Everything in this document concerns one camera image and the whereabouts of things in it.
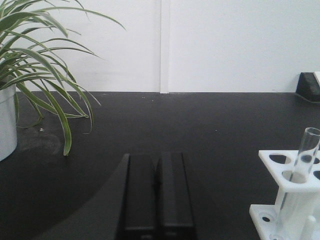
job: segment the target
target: glass test tube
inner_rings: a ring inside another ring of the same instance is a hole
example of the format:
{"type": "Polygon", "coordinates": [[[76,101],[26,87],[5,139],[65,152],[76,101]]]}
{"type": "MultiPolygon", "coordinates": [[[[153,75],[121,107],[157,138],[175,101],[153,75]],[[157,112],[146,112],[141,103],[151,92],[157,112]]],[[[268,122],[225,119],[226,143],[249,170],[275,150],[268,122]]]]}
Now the glass test tube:
{"type": "MultiPolygon", "coordinates": [[[[306,128],[293,170],[287,180],[297,184],[308,181],[319,145],[320,130],[313,127],[306,128]]],[[[299,240],[304,228],[303,219],[311,214],[309,206],[312,206],[316,199],[317,193],[314,192],[303,194],[301,192],[286,192],[278,213],[275,233],[270,236],[270,240],[284,240],[284,228],[287,234],[291,233],[290,239],[299,240]]]]}

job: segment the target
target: black countertop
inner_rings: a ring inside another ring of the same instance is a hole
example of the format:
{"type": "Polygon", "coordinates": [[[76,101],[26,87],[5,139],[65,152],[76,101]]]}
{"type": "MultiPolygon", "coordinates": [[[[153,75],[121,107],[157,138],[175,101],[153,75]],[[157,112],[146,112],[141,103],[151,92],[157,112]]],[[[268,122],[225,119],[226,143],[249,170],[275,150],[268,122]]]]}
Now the black countertop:
{"type": "MultiPolygon", "coordinates": [[[[123,154],[148,154],[156,162],[164,151],[188,154],[229,223],[224,231],[258,240],[249,206],[273,204],[278,190],[258,150],[296,150],[306,127],[320,128],[320,105],[294,93],[93,95],[102,104],[93,105],[93,130],[84,134],[87,119],[69,121],[68,157],[53,114],[18,129],[17,149],[0,162],[1,240],[36,239],[67,219],[105,185],[123,154]]],[[[26,125],[36,116],[23,99],[21,106],[26,125]]]]}

